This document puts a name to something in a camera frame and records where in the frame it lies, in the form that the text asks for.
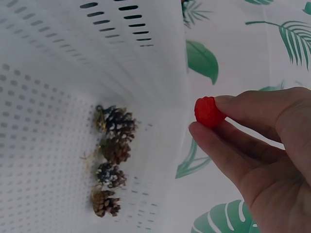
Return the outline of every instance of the white plastic basket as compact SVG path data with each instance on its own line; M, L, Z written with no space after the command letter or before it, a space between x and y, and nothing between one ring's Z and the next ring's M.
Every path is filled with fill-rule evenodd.
M188 122L185 63L178 0L0 0L0 233L159 232ZM97 104L142 122L116 218L94 215L82 181Z

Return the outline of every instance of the plastic basket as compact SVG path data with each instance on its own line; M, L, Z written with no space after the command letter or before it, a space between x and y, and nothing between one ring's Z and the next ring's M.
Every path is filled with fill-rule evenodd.
M180 8L0 1L0 233L160 231L188 122ZM97 104L126 106L142 122L115 218L94 215L79 158L101 138Z

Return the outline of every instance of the green leaf pattern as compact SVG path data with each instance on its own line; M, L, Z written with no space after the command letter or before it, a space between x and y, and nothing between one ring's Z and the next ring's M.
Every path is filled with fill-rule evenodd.
M191 233L259 233L256 222L242 200L214 206L199 216Z
M197 172L210 163L211 158L209 156L204 157L204 158L195 158L196 153L197 153L197 147L198 147L198 144L195 142L194 139L192 139L188 156L178 166L175 179L182 178L184 176Z
M195 25L195 22L203 21L203 19L209 20L208 13L212 11L201 10L202 2L198 3L196 0L182 1L182 11L184 17L184 24L191 29L191 25Z
M202 43L186 41L188 66L190 69L209 77L215 84L218 78L218 62L214 54Z
M277 86L266 86L259 91L278 91L284 89L284 80Z
M311 56L311 27L308 23L301 21L287 21L281 25L267 21L252 21L246 25L265 23L278 26L281 38L286 47L291 63L296 65L306 64L309 70L309 58Z
M245 1L256 5L269 5L274 0L245 0Z

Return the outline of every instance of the basket hole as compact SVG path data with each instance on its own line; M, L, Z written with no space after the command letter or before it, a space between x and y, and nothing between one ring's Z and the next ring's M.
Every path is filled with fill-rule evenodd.
M11 84L12 86L17 86L17 81L16 81L16 80L12 80L12 81L10 81L10 84Z
M137 41L147 41L147 40L151 40L151 38L137 39Z
M97 5L98 5L97 2L90 2L90 3L87 3L87 4L81 5L80 8L86 9L86 8L94 7L94 6L97 6Z
M32 22L30 25L31 25L31 26L36 26L36 25L41 24L41 23L43 23L42 20L37 20L37 21L35 21L35 22Z
M105 28L105 29L100 29L100 32L107 32L107 31L112 31L115 30L116 28Z
M57 43L57 42L61 42L61 41L64 41L64 39L54 40L53 43Z
M57 33L51 33L51 34L46 35L46 37L50 38L50 37L53 37L53 36L56 36L56 35L57 35Z
M26 9L27 9L27 7L23 6L23 7L21 7L21 8L18 8L17 10L15 10L14 13L15 13L15 14L19 14L19 13L23 12L23 11L26 10Z
M148 34L149 31L143 31L143 32L135 32L134 35L141 35L141 34Z
M103 14L104 14L104 12L98 11L98 12L94 12L94 13L88 14L87 17L100 16L100 15L103 15Z
M18 0L13 0L13 1L9 2L6 6L8 8L10 8L10 7L14 6L16 3L18 3Z
M93 24L97 25L97 24L103 24L103 23L109 23L110 20L101 20L101 21L96 21L96 22L93 22Z
M28 19L30 19L30 18L32 18L32 17L34 17L34 16L35 16L35 14L34 14L34 13L31 13L31 14L28 14L28 15L24 16L23 19L24 19L24 20L28 20Z
M15 24L10 24L9 26L6 27L6 29L11 29L14 26L15 26Z
M19 29L19 30L15 31L14 34L19 34L19 33L21 33L22 31L23 31L22 29Z
M118 37L118 36L120 36L120 35L107 35L107 36L105 36L105 38L113 38L113 37Z
M112 41L112 42L110 42L110 44L118 44L118 43L124 43L124 41L123 40L119 40L119 41Z
M134 5L134 6L124 6L124 7L120 7L119 10L120 11L129 11L129 10L135 10L137 8L138 8L137 5Z
M0 74L0 80L5 82L6 81L6 76L3 74Z
M14 96L14 95L15 95L15 92L14 92L14 91L9 90L9 91L8 91L8 95L9 95L9 96Z
M44 32L46 30L49 30L51 29L50 27L44 27L44 28L40 28L38 31L41 33L41 32Z
M20 71L16 69L16 70L14 70L14 74L19 76L20 75Z
M26 79L27 81L30 81L30 80L31 80L31 77L30 77L29 75L25 75L25 79Z
M133 15L133 16L125 16L125 19L135 19L135 18L141 18L142 15Z
M4 70L10 70L10 66L9 66L8 64L3 64L3 65L2 65L2 68L3 68Z

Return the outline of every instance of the red object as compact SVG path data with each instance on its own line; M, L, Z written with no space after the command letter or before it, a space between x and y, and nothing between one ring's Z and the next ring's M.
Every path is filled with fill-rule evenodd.
M196 101L194 107L195 118L202 125L213 128L220 125L226 115L218 110L214 97L203 97Z

